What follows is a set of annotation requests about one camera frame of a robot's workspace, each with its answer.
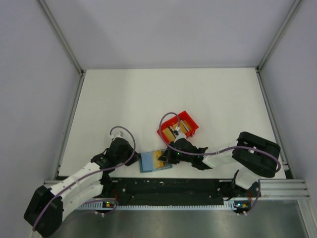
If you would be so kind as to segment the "gold credit card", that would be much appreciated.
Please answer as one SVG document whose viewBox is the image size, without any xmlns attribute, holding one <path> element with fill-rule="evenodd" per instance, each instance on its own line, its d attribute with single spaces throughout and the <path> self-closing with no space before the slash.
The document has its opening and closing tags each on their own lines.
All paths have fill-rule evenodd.
<svg viewBox="0 0 317 238">
<path fill-rule="evenodd" d="M 165 166 L 165 162 L 159 159 L 163 153 L 164 153 L 163 150 L 156 150 L 153 152 L 153 163 L 154 163 L 155 169 L 160 169 Z"/>
</svg>

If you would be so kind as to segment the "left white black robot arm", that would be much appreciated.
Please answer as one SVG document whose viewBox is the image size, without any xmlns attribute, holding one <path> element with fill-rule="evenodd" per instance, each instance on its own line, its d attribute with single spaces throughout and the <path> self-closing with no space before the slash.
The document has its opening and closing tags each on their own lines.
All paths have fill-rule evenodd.
<svg viewBox="0 0 317 238">
<path fill-rule="evenodd" d="M 96 196 L 112 192 L 109 176 L 116 168 L 129 166 L 140 159 L 136 145 L 117 137 L 102 153 L 95 155 L 82 169 L 50 187 L 38 187 L 24 213 L 32 230 L 48 238 L 66 217 Z"/>
</svg>

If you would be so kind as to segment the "blue leather card holder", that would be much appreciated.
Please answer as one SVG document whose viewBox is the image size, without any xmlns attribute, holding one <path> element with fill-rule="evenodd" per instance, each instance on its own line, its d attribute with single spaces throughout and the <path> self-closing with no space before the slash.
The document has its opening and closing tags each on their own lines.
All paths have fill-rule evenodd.
<svg viewBox="0 0 317 238">
<path fill-rule="evenodd" d="M 156 150 L 152 152 L 141 153 L 140 172 L 151 173 L 155 171 L 171 169 L 172 164 L 168 164 L 166 162 L 162 162 L 159 160 L 159 157 L 163 153 L 164 153 L 164 150 Z"/>
</svg>

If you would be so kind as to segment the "red plastic bin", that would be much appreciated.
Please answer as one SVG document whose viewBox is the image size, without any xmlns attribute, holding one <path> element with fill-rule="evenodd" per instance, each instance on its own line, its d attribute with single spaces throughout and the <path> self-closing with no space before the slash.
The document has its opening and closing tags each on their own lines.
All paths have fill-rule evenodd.
<svg viewBox="0 0 317 238">
<path fill-rule="evenodd" d="M 162 122 L 157 130 L 157 134 L 166 143 L 170 143 L 176 140 L 180 132 L 184 133 L 186 138 L 194 136 L 198 128 L 199 126 L 187 111 L 182 111 L 178 116 Z"/>
</svg>

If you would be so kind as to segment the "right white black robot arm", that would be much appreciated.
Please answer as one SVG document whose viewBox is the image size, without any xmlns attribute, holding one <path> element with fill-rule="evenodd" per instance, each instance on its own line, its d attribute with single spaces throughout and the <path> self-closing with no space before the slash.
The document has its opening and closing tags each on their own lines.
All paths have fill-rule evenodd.
<svg viewBox="0 0 317 238">
<path fill-rule="evenodd" d="M 273 178 L 281 169 L 278 160 L 280 146 L 249 132 L 241 132 L 237 144 L 228 144 L 215 150 L 197 147 L 182 132 L 176 132 L 174 141 L 168 143 L 158 160 L 169 164 L 187 162 L 198 170 L 215 169 L 238 163 L 241 165 L 231 184 L 232 192 L 243 196 L 261 178 Z"/>
</svg>

